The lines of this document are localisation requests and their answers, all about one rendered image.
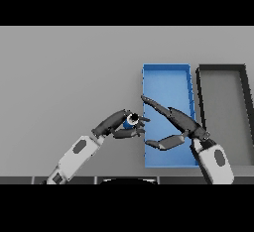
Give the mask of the blue bin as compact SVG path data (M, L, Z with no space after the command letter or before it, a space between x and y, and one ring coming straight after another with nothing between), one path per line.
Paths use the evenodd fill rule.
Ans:
M143 95L162 106L174 107L195 118L191 80L191 66L188 63L144 63ZM145 123L144 140L160 141L180 131L151 106L143 105L143 115L150 119ZM145 146L145 167L147 169L196 168L197 161L191 153L191 140L167 151Z

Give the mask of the dark grey bin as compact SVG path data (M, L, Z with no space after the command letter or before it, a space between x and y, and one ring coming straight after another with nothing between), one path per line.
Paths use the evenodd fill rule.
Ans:
M232 166L254 167L254 107L245 64L200 64L200 119Z

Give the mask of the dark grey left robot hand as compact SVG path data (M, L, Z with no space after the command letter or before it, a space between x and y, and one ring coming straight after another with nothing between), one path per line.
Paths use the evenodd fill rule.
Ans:
M139 115L138 124L133 129L125 129L123 127L123 122L131 113L133 112L126 109L113 113L105 120L103 120L97 127L92 129L92 134L96 138L112 134L115 139L126 139L140 136L142 133L145 132L145 130L143 129L143 127L145 126L144 122L150 122L150 119Z

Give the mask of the blue pipe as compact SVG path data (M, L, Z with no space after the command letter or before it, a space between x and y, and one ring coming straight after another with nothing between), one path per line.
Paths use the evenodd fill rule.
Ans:
M125 129L133 129L139 122L139 115L137 113L131 113L127 116L126 120L123 122L123 127Z

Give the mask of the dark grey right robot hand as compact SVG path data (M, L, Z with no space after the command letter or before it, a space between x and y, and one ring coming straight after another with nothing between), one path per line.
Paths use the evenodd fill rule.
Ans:
M181 133L179 135L171 135L160 141L147 140L146 145L166 151L179 146L185 142L185 138L198 139L206 142L209 139L209 133L205 131L200 124L192 119L189 115L174 107L164 107L157 101L145 95L141 96L143 102L153 107L159 114L165 116Z

